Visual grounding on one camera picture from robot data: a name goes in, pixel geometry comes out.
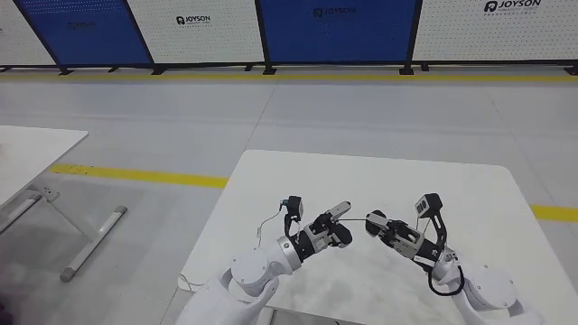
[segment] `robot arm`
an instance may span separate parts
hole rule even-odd
[[[293,236],[292,222],[301,221],[303,203],[292,196],[282,201],[287,207],[285,236],[265,247],[254,247],[232,259],[230,267],[211,277],[189,300],[177,325],[248,325],[255,320],[279,287],[279,275],[293,274],[303,261],[328,246],[345,247],[351,243],[351,233],[338,222],[351,209],[342,202],[321,214],[315,221]],[[241,302],[228,290],[232,280],[247,295],[255,297]]]
[[[516,286],[507,274],[487,265],[463,262],[446,246],[447,232],[440,212],[442,206],[435,193],[423,196],[415,204],[419,218],[432,220],[436,243],[403,221],[387,219],[378,210],[367,215],[366,230],[422,267],[428,274],[430,289],[437,295],[451,296],[467,325],[545,324],[540,314],[518,296]],[[438,285],[447,285],[450,291],[435,290],[432,280]],[[490,320],[483,316],[484,311],[504,309],[508,310],[509,318]]]

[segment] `floor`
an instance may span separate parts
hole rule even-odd
[[[528,203],[578,207],[578,86],[558,68],[438,69],[404,81],[362,78],[388,70],[223,72],[239,78],[2,73],[0,124],[88,130],[66,163],[222,177],[246,149],[500,164]],[[568,80],[533,80],[540,75]],[[129,211],[71,283],[59,273],[84,240],[60,215],[39,203],[9,227],[0,300],[17,323],[174,324],[190,296],[177,276],[220,190],[53,173],[46,181],[95,226],[116,206]],[[540,224],[578,286],[578,224]],[[289,323],[334,322],[277,315],[275,324]]]

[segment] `white desk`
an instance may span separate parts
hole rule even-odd
[[[290,195],[303,197],[303,224],[349,200],[352,209],[343,218],[381,209],[414,226],[414,204],[432,192],[443,201],[448,246],[473,263],[508,271],[549,324],[576,323],[578,296],[511,174],[499,166],[247,151],[182,273],[204,283],[232,256],[256,246],[256,227]],[[421,268],[367,235],[363,222],[343,224],[353,243],[328,248],[282,276],[268,305],[368,325],[462,324],[453,301],[430,292]],[[280,215],[265,225],[263,241],[282,235]],[[187,289],[180,280],[179,286]],[[250,299],[236,284],[231,289]]]
[[[26,189],[40,193],[10,213],[5,222],[0,224],[0,231],[4,231],[42,196],[46,198],[72,226],[90,240],[62,272],[61,280],[64,282],[70,281],[120,216],[126,212],[126,208],[118,207],[101,229],[94,229],[77,213],[74,206],[62,206],[61,200],[58,200],[60,194],[39,179],[44,171],[88,135],[86,131],[0,125],[0,207],[14,200]]]

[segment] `blue panel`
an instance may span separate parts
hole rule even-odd
[[[122,0],[20,0],[63,65],[150,63]]]
[[[261,0],[271,60],[405,60],[415,1]]]

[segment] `pegboard panel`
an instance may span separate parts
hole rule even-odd
[[[12,0],[0,0],[0,66],[54,65]]]
[[[150,63],[122,0],[20,0],[63,65]]]
[[[578,0],[424,0],[414,60],[578,58]]]
[[[263,61],[255,0],[127,0],[156,63]]]
[[[272,61],[406,59],[415,0],[261,0]]]

